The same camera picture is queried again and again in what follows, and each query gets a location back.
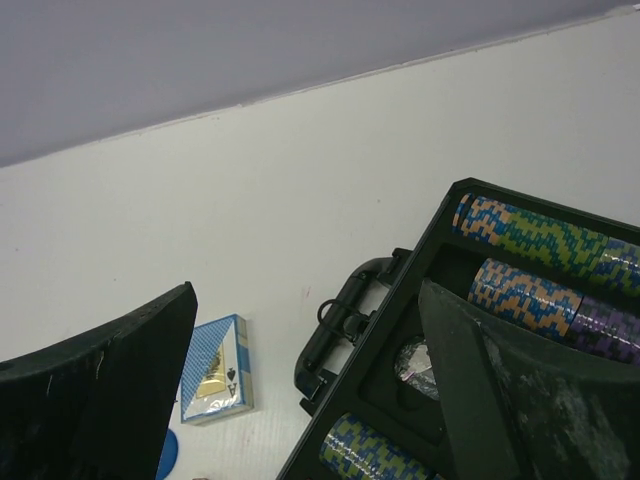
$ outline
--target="black plastic case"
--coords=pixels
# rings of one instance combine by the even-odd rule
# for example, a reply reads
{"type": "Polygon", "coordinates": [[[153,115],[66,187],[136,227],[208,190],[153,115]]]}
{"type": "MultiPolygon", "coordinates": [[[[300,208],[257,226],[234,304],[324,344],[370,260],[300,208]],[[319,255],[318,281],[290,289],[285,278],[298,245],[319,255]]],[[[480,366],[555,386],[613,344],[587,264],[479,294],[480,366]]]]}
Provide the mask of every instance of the black plastic case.
{"type": "Polygon", "coordinates": [[[452,219],[466,193],[483,195],[640,244],[640,230],[629,225],[472,178],[454,183],[415,250],[398,267],[399,272],[389,293],[358,340],[342,372],[334,381],[331,378],[326,380],[327,391],[322,400],[313,408],[307,408],[314,411],[313,418],[278,478],[338,478],[320,463],[318,453],[327,432],[345,412],[355,414],[448,480],[457,478],[439,402],[400,382],[393,369],[400,348],[413,337],[423,334],[418,295],[425,278],[466,299],[476,272],[486,258],[492,257],[640,314],[638,300],[618,292],[603,291],[583,279],[453,233],[452,219]]]}

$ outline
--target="white surface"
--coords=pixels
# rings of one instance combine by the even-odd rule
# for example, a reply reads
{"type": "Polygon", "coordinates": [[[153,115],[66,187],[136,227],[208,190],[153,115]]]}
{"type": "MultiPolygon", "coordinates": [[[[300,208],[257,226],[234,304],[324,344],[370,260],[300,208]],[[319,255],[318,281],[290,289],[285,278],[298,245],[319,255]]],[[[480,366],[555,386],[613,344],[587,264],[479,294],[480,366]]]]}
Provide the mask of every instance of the white surface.
{"type": "Polygon", "coordinates": [[[176,408],[171,478],[274,478],[308,421],[316,307],[413,247],[453,181],[640,224],[639,43],[632,14],[1,169],[2,358],[191,280],[198,322],[251,320],[257,411],[176,408]]]}

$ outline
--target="poker chip case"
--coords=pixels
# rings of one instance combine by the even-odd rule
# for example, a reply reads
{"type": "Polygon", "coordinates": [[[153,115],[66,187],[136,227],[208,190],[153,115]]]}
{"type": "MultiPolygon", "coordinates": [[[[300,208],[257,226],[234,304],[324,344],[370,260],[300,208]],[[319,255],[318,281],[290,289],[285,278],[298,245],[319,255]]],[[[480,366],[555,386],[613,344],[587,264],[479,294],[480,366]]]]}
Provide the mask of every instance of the poker chip case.
{"type": "Polygon", "coordinates": [[[454,183],[413,251],[364,264],[323,305],[294,379],[313,417],[278,478],[640,478],[636,245],[636,227],[454,183]],[[368,317],[357,307],[374,280],[389,292],[368,317]],[[513,291],[561,301],[501,304],[513,291]],[[323,362],[343,337],[355,349],[334,375],[323,362]],[[421,337],[439,396],[397,375],[421,337]],[[349,476],[335,442],[354,428],[424,470],[349,476]]]}

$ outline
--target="white wall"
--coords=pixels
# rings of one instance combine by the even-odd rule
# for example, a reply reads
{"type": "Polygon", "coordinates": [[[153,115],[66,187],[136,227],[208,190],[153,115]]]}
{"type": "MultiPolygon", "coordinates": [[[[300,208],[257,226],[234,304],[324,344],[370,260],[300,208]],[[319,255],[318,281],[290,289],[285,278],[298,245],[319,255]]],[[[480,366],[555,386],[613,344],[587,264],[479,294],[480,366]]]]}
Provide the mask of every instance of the white wall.
{"type": "Polygon", "coordinates": [[[640,224],[640,15],[0,169],[0,359],[194,282],[252,320],[259,411],[182,427],[171,478],[272,478],[315,309],[476,176],[640,224]]]}
{"type": "Polygon", "coordinates": [[[629,5],[4,0],[0,166],[629,5]]]}

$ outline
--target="deck of playing cards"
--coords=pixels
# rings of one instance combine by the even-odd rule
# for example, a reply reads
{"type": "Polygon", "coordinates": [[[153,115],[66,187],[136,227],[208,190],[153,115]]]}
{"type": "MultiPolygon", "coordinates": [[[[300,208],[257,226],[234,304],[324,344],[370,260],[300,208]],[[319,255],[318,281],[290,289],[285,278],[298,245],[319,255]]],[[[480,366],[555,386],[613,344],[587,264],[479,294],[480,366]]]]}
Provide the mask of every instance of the deck of playing cards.
{"type": "Polygon", "coordinates": [[[182,372],[182,423],[201,425],[253,408],[248,347],[238,315],[193,330],[182,372]]]}

